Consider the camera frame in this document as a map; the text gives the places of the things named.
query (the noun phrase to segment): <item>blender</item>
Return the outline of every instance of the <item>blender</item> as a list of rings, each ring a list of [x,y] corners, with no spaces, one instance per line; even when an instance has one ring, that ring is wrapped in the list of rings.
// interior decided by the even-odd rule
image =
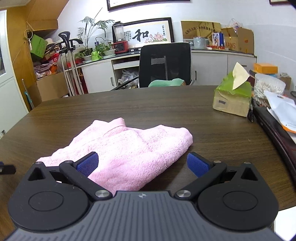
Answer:
[[[127,53],[128,41],[124,38],[123,23],[116,22],[113,24],[112,28],[115,34],[115,41],[113,43],[115,54]]]

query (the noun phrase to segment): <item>blue gripper pad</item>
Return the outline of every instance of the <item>blue gripper pad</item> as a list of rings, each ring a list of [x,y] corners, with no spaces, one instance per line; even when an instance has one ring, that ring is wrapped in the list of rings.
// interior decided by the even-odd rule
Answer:
[[[99,164],[99,156],[96,152],[91,152],[74,162],[73,167],[84,176],[88,177]]]
[[[213,167],[213,163],[195,152],[190,152],[187,155],[187,166],[197,177],[201,177]]]

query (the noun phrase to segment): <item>metal screw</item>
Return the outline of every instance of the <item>metal screw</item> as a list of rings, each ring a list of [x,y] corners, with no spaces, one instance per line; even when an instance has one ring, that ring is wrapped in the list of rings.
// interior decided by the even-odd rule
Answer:
[[[95,195],[97,197],[103,198],[103,197],[108,197],[110,193],[107,190],[98,190],[96,191]]]
[[[191,192],[188,190],[180,190],[180,191],[177,191],[177,196],[182,198],[187,198],[191,196]]]

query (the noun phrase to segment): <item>cotton swab container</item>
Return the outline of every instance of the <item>cotton swab container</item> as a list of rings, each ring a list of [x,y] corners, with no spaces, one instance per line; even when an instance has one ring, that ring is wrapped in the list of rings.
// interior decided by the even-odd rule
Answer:
[[[256,74],[255,75],[255,86],[254,86],[254,100],[263,105],[269,106],[264,91],[270,91],[276,94],[282,95],[285,91],[285,82],[267,75],[267,74]]]

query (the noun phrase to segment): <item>green box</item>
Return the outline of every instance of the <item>green box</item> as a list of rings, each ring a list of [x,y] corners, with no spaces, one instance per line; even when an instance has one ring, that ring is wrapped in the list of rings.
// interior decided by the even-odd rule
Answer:
[[[233,81],[234,78],[232,72],[230,72],[215,89],[213,108],[247,117],[252,97],[252,86],[246,81],[233,90]]]
[[[31,53],[37,55],[40,58],[43,58],[47,44],[48,43],[46,40],[34,34],[31,40]]]

